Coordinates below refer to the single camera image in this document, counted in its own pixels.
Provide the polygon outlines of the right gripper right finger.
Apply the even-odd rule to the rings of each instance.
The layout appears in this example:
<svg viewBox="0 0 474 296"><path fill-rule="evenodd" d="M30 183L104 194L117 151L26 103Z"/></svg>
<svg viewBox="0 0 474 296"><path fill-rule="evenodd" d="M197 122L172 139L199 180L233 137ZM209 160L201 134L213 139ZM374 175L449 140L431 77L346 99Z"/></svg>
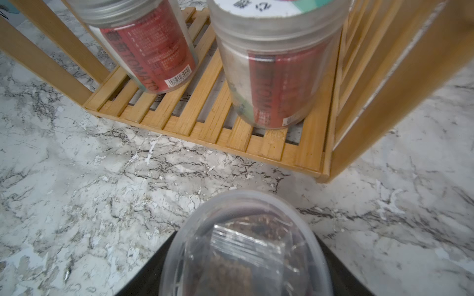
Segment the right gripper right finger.
<svg viewBox="0 0 474 296"><path fill-rule="evenodd" d="M329 249L329 247L315 234L322 249L330 272L333 295L335 296L374 296L374 294L360 282Z"/></svg>

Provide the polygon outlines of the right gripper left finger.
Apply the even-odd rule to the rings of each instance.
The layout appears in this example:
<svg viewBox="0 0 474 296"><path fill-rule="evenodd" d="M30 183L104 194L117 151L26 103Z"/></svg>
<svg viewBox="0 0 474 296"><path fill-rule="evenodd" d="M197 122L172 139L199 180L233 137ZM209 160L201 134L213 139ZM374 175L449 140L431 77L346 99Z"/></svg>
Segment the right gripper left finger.
<svg viewBox="0 0 474 296"><path fill-rule="evenodd" d="M141 270L126 284L116 296L158 296L160 278L164 268L165 259L172 241L176 236L175 231L158 251L148 260Z"/></svg>

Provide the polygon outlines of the clear tub red seeds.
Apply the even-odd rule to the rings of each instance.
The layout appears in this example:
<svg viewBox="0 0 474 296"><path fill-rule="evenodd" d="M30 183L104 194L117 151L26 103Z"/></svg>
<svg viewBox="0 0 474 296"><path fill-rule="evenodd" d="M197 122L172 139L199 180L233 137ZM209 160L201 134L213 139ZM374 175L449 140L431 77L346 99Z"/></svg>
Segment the clear tub red seeds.
<svg viewBox="0 0 474 296"><path fill-rule="evenodd" d="M331 296L315 234L283 199L253 190L218 194L176 233L162 296Z"/></svg>

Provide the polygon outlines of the two-tier bamboo slat shelf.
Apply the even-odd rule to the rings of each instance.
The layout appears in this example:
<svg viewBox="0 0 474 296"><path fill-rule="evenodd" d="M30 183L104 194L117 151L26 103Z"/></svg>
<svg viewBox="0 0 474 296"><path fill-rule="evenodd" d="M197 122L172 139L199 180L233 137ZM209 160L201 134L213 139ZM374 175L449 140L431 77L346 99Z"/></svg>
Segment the two-tier bamboo slat shelf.
<svg viewBox="0 0 474 296"><path fill-rule="evenodd" d="M40 48L1 21L1 50L89 113L307 173L329 182L406 117L474 56L474 4L446 1L414 46L410 42L432 15L436 1L411 11L402 1L356 1L339 37L318 103L305 119L299 144L286 142L286 130L253 134L237 119L224 126L231 107L224 85L204 122L198 117L222 70L216 54L205 68L182 114L173 115L185 89L164 96L143 94L131 104L137 85L122 67L108 71L43 2L14 1L50 40L99 83L90 91Z"/></svg>

